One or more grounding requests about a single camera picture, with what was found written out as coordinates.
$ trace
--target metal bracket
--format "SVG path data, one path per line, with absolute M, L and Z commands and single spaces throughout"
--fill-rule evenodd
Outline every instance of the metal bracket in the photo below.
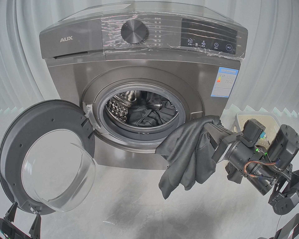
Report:
M 101 127 L 97 123 L 97 121 L 94 117 L 93 111 L 92 111 L 92 104 L 86 105 L 86 107 L 84 108 L 84 112 L 85 112 L 86 118 L 89 119 L 89 121 L 92 125 L 92 129 L 93 130 L 100 129 Z

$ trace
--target dark garment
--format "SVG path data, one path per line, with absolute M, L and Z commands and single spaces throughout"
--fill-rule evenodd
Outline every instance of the dark garment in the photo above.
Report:
M 126 123 L 139 127 L 153 127 L 171 120 L 176 110 L 169 101 L 160 101 L 158 105 L 136 105 L 128 109 Z
M 155 153 L 169 163 L 159 182 L 164 199 L 180 183 L 189 190 L 195 182 L 204 183 L 215 172 L 215 150 L 208 131 L 203 129 L 206 123 L 221 124 L 219 116 L 213 115 L 192 120 L 175 129 L 157 147 Z
M 225 167 L 226 172 L 228 173 L 227 179 L 233 181 L 235 183 L 240 184 L 243 178 L 243 175 L 240 171 L 238 171 L 235 166 L 231 163 L 228 163 Z

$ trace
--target sticker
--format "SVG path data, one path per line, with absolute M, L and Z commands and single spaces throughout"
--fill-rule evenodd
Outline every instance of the sticker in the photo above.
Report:
M 215 84 L 212 90 L 212 97 L 228 98 L 234 86 L 239 70 L 219 67 Z
M 221 161 L 224 160 L 224 156 L 226 155 L 226 153 L 229 150 L 229 148 L 231 147 L 231 145 L 232 145 L 232 143 L 227 146 L 226 150 L 224 151 L 224 153 L 222 154 L 222 156 L 220 157 L 220 159 L 218 160 L 217 163 L 220 163 Z

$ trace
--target washing machine door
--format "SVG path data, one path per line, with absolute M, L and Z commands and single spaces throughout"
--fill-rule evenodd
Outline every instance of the washing machine door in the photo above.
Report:
M 88 195 L 95 178 L 94 133 L 75 104 L 43 101 L 22 112 L 0 145 L 0 181 L 29 213 L 65 212 Z

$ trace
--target gray cloth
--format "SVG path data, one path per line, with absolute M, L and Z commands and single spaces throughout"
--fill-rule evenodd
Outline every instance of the gray cloth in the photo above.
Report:
M 221 124 L 219 116 L 209 115 L 187 122 L 175 129 L 156 149 L 169 163 L 159 188 L 164 199 L 181 183 L 190 190 L 195 182 L 204 183 L 214 172 L 215 152 L 210 134 L 203 129 L 206 123 Z

